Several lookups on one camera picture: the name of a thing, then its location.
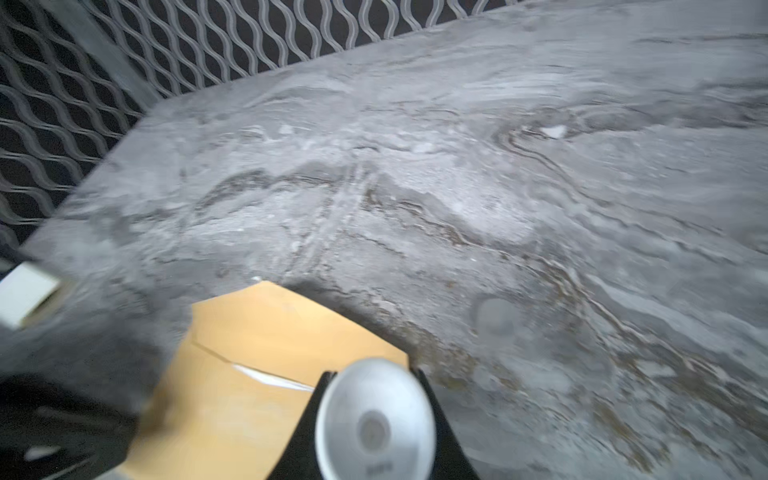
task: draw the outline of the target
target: white block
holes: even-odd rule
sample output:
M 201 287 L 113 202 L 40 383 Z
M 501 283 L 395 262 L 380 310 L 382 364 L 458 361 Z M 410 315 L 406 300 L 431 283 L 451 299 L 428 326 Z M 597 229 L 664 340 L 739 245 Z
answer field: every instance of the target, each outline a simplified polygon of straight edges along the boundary
M 22 327 L 24 318 L 35 311 L 61 285 L 61 280 L 24 262 L 0 280 L 0 322 L 12 329 Z

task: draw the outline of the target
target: yellow panel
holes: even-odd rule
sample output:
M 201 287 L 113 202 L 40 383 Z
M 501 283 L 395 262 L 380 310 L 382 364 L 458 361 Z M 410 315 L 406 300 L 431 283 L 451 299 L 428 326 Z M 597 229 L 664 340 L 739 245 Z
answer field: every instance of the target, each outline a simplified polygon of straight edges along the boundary
M 134 480 L 265 478 L 310 393 L 266 386 L 248 366 L 314 386 L 326 370 L 402 351 L 273 283 L 193 305 L 193 322 L 141 418 L 121 469 Z
M 197 343 L 231 362 L 307 385 L 326 370 L 370 356 L 408 365 L 404 352 L 360 325 L 270 282 L 195 303 L 192 313 Z

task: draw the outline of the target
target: wavy metal mesh wall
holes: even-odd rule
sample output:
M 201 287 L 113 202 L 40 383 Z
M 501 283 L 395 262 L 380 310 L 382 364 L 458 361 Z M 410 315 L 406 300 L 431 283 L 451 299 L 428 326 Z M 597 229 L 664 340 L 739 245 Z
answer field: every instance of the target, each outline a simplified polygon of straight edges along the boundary
M 308 61 L 512 0 L 83 0 L 165 97 Z
M 80 3 L 167 98 L 516 1 Z M 35 0 L 0 0 L 0 68 L 0 243 L 16 245 L 53 214 L 141 112 Z
M 22 242 L 141 116 L 32 0 L 0 2 L 0 242 Z

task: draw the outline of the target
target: circular sensor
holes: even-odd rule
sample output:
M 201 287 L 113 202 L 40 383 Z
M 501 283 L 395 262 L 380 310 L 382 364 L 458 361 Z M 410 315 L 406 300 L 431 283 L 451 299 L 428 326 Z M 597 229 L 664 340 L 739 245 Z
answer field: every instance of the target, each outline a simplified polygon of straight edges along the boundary
M 424 389 L 389 360 L 354 362 L 320 400 L 315 452 L 324 480 L 426 480 L 435 444 Z
M 366 412 L 360 417 L 357 435 L 365 450 L 371 453 L 379 452 L 389 443 L 389 422 L 377 410 Z

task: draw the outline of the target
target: blurry black object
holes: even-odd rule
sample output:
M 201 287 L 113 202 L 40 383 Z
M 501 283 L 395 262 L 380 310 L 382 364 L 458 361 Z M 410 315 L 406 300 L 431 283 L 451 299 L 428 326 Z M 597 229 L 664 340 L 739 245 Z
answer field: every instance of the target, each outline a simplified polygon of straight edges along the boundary
M 432 466 L 432 474 L 429 476 L 430 480 L 479 480 L 456 441 L 451 426 L 437 403 L 435 393 L 429 386 L 424 372 L 414 370 L 413 374 L 422 384 L 435 415 L 437 444 L 435 446 L 435 463 Z M 296 430 L 293 431 L 293 436 L 288 442 L 285 452 L 283 452 L 283 456 L 267 480 L 286 478 L 290 480 L 323 480 L 315 454 L 315 419 L 323 393 L 334 375 L 334 372 L 325 372 L 320 377 L 310 397 L 310 402 L 307 403 L 304 413 L 296 425 Z
M 137 419 L 33 375 L 0 379 L 0 478 L 90 480 L 120 465 Z M 25 459 L 31 447 L 58 450 Z

